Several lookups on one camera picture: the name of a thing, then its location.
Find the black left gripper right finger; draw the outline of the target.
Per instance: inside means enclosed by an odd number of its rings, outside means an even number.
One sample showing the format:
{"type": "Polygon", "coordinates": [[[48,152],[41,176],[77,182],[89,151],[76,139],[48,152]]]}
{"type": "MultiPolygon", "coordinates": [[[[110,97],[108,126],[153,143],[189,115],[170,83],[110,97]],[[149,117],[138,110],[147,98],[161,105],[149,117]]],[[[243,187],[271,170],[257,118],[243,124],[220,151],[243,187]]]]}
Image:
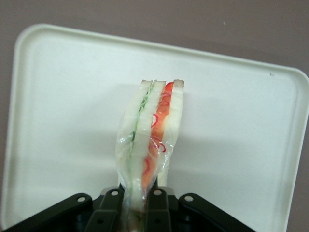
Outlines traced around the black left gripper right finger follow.
{"type": "Polygon", "coordinates": [[[164,188],[151,190],[147,232],[280,232],[275,196],[261,189],[215,189],[210,194],[176,197],[164,188]]]}

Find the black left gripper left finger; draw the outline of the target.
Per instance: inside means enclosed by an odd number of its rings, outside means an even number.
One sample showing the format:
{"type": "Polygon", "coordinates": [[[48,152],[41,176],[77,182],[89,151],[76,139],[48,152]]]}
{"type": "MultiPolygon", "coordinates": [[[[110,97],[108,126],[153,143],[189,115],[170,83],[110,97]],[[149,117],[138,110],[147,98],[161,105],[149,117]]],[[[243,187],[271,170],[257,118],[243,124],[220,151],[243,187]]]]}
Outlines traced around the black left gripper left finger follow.
{"type": "Polygon", "coordinates": [[[114,232],[122,210],[124,191],[108,190],[95,200],[74,194],[5,229],[6,232],[114,232]]]}

